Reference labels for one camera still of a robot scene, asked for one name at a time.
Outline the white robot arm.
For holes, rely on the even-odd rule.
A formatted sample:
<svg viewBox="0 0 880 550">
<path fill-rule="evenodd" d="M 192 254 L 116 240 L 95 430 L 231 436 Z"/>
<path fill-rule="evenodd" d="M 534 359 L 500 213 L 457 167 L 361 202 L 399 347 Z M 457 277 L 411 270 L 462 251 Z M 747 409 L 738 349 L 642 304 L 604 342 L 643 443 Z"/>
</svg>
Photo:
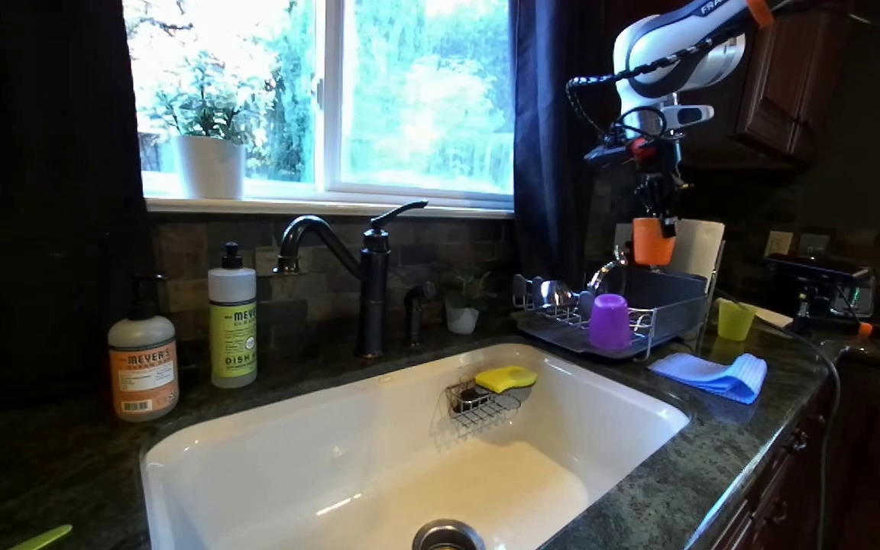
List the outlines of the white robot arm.
<svg viewBox="0 0 880 550">
<path fill-rule="evenodd" d="M 763 30 L 793 0 L 686 0 L 623 29 L 611 48 L 614 70 L 586 81 L 611 86 L 616 119 L 590 149 L 591 161 L 626 157 L 639 167 L 635 200 L 643 217 L 675 229 L 673 200 L 684 191 L 684 131 L 714 119 L 712 103 L 684 103 L 684 92 L 725 82 L 745 55 L 752 30 Z"/>
</svg>

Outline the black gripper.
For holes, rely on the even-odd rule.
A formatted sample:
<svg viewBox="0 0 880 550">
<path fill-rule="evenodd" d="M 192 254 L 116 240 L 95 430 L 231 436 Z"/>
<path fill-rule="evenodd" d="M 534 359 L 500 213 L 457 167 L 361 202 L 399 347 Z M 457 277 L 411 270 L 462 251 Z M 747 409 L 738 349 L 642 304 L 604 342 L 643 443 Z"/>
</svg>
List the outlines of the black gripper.
<svg viewBox="0 0 880 550">
<path fill-rule="evenodd" d="M 591 165 L 631 165 L 631 196 L 643 217 L 675 219 L 681 180 L 681 142 L 692 125 L 714 119 L 712 103 L 681 103 L 675 94 L 620 114 L 586 152 Z"/>
</svg>

